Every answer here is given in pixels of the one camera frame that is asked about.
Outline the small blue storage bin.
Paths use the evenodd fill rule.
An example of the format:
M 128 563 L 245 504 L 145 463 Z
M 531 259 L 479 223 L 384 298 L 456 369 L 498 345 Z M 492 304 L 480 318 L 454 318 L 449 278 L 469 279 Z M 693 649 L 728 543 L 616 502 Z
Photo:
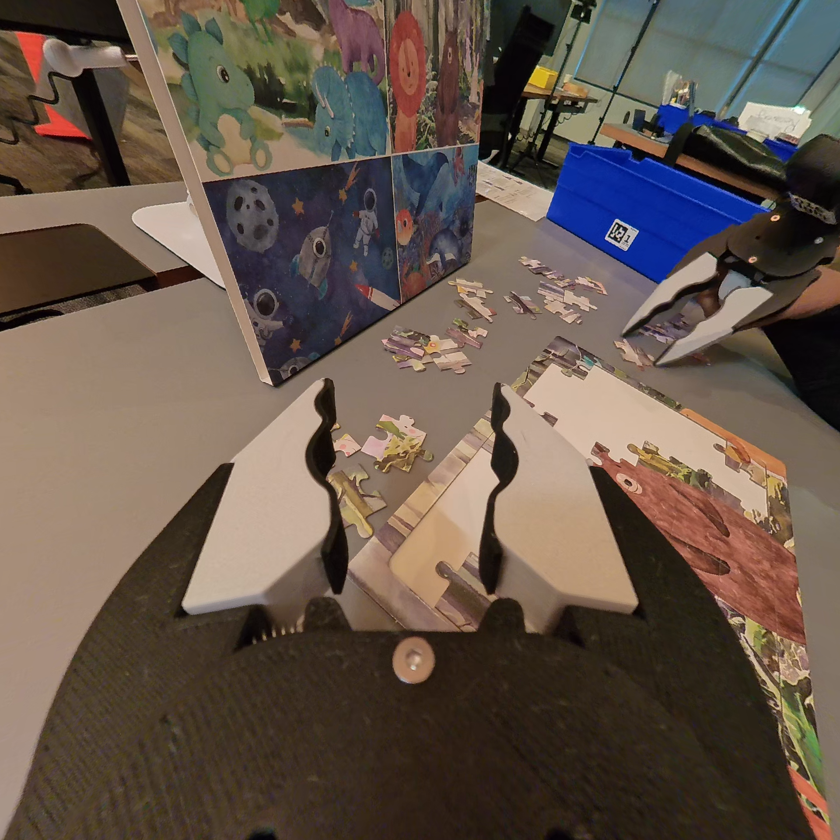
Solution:
M 721 129 L 728 129 L 735 133 L 747 135 L 748 131 L 739 127 L 737 118 L 727 118 L 718 120 L 714 112 L 695 111 L 689 115 L 687 108 L 683 108 L 676 104 L 662 104 L 657 110 L 658 123 L 667 134 L 674 134 L 684 123 L 691 123 L 695 126 L 711 125 Z M 761 142 L 766 145 L 774 154 L 782 159 L 788 161 L 794 152 L 798 150 L 796 143 L 790 143 L 786 140 L 764 138 Z

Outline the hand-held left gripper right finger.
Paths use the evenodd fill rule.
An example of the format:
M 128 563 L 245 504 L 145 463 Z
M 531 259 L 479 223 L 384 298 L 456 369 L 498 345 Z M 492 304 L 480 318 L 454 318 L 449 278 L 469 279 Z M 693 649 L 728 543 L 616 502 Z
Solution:
M 496 383 L 490 490 L 479 541 L 486 593 L 516 601 L 549 634 L 568 606 L 632 614 L 638 599 L 585 457 Z

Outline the puzzle pieces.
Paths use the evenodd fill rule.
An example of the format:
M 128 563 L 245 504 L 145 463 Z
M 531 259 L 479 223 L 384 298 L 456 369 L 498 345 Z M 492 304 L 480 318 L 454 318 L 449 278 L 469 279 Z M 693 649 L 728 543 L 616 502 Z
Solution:
M 565 323 L 579 324 L 585 313 L 597 309 L 587 294 L 606 295 L 606 288 L 599 280 L 588 276 L 567 277 L 526 256 L 519 261 L 539 278 L 537 293 L 542 300 L 538 303 L 527 294 L 509 292 L 503 300 L 519 315 L 535 319 L 543 312 L 550 312 Z M 487 300 L 491 290 L 479 281 L 462 278 L 450 280 L 448 284 L 456 289 L 455 304 L 464 310 L 466 318 L 454 318 L 441 336 L 394 327 L 382 344 L 399 369 L 421 373 L 433 365 L 441 372 L 462 375 L 471 365 L 466 349 L 483 347 L 488 336 L 486 325 L 497 315 Z M 344 456 L 367 455 L 373 460 L 372 468 L 382 474 L 394 470 L 407 473 L 416 461 L 434 459 L 425 444 L 427 433 L 419 429 L 411 417 L 384 414 L 375 427 L 381 435 L 368 437 L 363 445 L 349 434 L 335 438 L 335 452 Z M 363 539 L 374 533 L 370 517 L 386 507 L 379 491 L 365 488 L 364 483 L 369 478 L 368 471 L 359 465 L 338 467 L 329 474 L 329 483 L 338 495 L 344 527 L 355 529 Z

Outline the small wooden table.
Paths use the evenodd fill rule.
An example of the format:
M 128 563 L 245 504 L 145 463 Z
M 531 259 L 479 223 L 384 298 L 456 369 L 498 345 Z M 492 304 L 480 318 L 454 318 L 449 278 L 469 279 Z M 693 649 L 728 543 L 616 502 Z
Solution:
M 531 100 L 543 103 L 542 116 L 539 118 L 538 128 L 528 141 L 524 151 L 520 153 L 514 163 L 510 164 L 511 171 L 514 171 L 526 158 L 530 158 L 535 165 L 539 165 L 549 148 L 554 129 L 560 118 L 585 113 L 589 105 L 599 102 L 597 98 L 591 96 L 582 96 L 564 90 L 547 91 L 528 84 L 515 111 L 519 119 L 519 128 L 522 127 L 527 102 Z

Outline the white display board stand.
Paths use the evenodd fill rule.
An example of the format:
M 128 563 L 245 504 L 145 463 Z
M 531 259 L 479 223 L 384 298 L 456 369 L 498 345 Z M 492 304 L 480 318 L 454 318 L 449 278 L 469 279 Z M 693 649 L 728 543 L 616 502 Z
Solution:
M 203 277 L 226 288 L 190 193 L 182 202 L 138 208 L 133 212 L 132 221 Z

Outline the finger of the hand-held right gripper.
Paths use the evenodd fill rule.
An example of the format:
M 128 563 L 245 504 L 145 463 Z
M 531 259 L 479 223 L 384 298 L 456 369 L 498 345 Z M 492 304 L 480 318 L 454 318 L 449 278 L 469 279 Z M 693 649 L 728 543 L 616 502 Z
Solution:
M 715 285 L 718 279 L 718 258 L 706 252 L 690 261 L 657 284 L 643 301 L 622 331 L 627 337 L 649 324 L 683 298 L 689 298 Z
M 674 364 L 726 339 L 741 322 L 757 319 L 759 310 L 774 300 L 775 295 L 767 287 L 732 290 L 714 314 L 698 323 L 685 337 L 673 342 L 654 365 Z

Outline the long wooden table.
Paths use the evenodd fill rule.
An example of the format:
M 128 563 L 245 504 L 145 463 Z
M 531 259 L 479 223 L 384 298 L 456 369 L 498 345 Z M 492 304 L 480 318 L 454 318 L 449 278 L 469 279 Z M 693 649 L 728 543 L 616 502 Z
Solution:
M 622 147 L 633 150 L 634 153 L 645 154 L 662 162 L 667 155 L 667 143 L 660 143 L 648 136 L 639 133 L 621 123 L 606 123 L 600 130 L 599 135 L 613 140 Z M 688 154 L 679 154 L 674 163 L 669 163 L 677 169 L 690 172 L 695 176 L 702 176 L 707 180 L 725 185 L 732 190 L 748 193 L 751 196 L 760 196 L 762 200 L 774 200 L 780 194 L 777 188 L 756 182 L 751 178 L 737 173 L 725 171 L 713 164 L 700 161 Z

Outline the animal jigsaw puzzle board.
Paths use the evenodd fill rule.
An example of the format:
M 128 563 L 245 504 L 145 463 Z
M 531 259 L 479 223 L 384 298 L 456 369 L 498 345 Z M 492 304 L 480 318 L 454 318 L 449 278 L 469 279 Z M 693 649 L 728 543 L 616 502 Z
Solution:
M 703 581 L 768 702 L 806 821 L 815 838 L 838 838 L 784 464 L 561 336 L 511 388 L 604 468 Z M 492 444 L 486 416 L 351 561 L 353 582 L 398 622 L 477 629 L 492 600 L 477 568 Z

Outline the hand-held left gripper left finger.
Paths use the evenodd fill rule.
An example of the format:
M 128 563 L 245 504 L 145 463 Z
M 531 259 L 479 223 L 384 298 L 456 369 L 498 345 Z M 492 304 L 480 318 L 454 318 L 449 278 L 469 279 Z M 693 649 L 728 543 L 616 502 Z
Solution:
M 240 450 L 182 600 L 200 615 L 261 605 L 294 624 L 306 604 L 340 595 L 349 546 L 337 492 L 331 379 L 315 381 Z

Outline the person's right hand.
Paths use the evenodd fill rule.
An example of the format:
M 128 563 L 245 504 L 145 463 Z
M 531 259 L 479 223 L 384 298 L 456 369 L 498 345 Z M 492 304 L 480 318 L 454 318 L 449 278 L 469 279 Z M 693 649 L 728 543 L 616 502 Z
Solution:
M 793 303 L 782 311 L 756 321 L 753 327 L 763 328 L 783 320 L 800 320 L 839 306 L 838 260 L 824 266 L 821 275 Z

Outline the black bag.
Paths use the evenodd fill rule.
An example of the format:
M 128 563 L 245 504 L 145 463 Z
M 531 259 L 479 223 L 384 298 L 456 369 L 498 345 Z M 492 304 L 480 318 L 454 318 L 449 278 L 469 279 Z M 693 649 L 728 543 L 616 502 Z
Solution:
M 682 154 L 779 191 L 786 187 L 785 162 L 766 144 L 729 128 L 684 123 L 662 162 L 674 166 Z

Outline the printed paper sheet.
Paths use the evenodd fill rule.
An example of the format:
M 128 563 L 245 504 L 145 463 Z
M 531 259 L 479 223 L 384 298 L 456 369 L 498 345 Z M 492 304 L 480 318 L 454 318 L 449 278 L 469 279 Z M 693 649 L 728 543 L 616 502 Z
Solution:
M 533 222 L 547 216 L 553 199 L 552 191 L 482 161 L 478 162 L 476 194 Z

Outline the person's right forearm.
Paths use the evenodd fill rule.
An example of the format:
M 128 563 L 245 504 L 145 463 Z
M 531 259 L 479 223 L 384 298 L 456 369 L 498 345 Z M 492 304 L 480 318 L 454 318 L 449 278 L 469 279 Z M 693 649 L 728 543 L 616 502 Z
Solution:
M 762 331 L 791 373 L 803 403 L 839 430 L 839 307 L 785 319 Z

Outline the blue plastic bin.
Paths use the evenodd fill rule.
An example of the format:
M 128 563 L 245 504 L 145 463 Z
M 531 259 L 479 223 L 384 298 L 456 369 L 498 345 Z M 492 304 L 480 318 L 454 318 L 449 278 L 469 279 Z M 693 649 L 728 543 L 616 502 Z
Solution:
M 629 150 L 573 143 L 549 221 L 660 282 L 692 248 L 761 205 Z

